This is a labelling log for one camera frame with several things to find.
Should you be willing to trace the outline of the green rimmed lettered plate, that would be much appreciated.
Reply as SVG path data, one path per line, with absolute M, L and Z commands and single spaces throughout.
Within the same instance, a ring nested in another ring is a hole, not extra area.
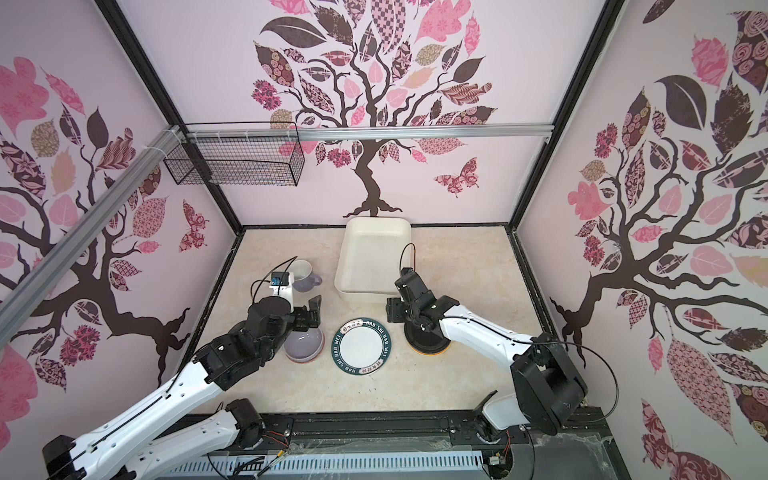
M 360 317 L 344 323 L 334 334 L 331 356 L 342 372 L 369 375 L 387 362 L 392 351 L 392 339 L 380 322 Z

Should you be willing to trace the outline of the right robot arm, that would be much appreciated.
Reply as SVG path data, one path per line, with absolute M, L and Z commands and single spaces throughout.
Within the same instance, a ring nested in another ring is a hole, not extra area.
M 460 343 L 509 370 L 512 388 L 489 393 L 473 411 L 480 440 L 494 443 L 526 425 L 547 435 L 562 431 L 588 388 L 560 342 L 505 329 L 452 297 L 436 297 L 411 267 L 400 270 L 395 286 L 399 295 L 387 299 L 387 321 L 404 325 L 413 349 L 435 355 Z

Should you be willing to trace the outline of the lavender ceramic bowl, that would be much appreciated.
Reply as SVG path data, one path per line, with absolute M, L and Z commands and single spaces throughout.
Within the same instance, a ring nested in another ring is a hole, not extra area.
M 322 352 L 324 345 L 325 334 L 317 328 L 306 332 L 291 332 L 283 344 L 283 350 L 289 360 L 295 363 L 307 363 Z

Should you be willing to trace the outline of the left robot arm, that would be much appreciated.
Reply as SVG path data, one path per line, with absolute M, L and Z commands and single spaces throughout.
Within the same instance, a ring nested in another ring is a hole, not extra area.
M 204 344 L 181 371 L 104 425 L 77 438 L 60 435 L 42 449 L 51 479 L 139 479 L 159 476 L 186 460 L 235 445 L 257 445 L 265 429 L 246 399 L 173 434 L 187 413 L 264 367 L 291 332 L 321 324 L 321 296 L 294 306 L 281 296 L 253 303 L 245 320 Z

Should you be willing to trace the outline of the black glossy plate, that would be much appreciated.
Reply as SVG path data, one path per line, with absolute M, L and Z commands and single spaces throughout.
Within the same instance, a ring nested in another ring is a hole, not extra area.
M 424 331 L 411 323 L 404 325 L 404 334 L 406 341 L 412 348 L 425 352 L 439 351 L 449 347 L 451 341 L 438 334 Z

